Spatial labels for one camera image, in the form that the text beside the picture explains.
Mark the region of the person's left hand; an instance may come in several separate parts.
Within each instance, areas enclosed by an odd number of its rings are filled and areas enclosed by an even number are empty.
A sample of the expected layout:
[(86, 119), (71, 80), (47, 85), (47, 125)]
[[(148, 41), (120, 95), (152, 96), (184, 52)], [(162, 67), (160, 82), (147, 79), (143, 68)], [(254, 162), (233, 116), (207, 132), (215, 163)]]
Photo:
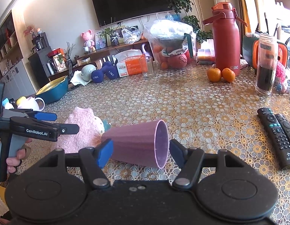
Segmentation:
[(14, 144), (18, 144), (17, 147), (21, 147), (21, 149), (17, 149), (17, 152), (14, 156), (8, 157), (6, 159), (7, 163), (7, 172), (9, 174), (13, 174), (17, 171), (17, 167), (19, 167), (22, 163), (22, 160), (25, 160), (29, 157), (31, 153), (31, 148), (26, 144), (32, 142), (32, 138), (27, 137), (17, 137), (16, 135), (12, 135), (11, 137), (11, 146), (14, 147)]

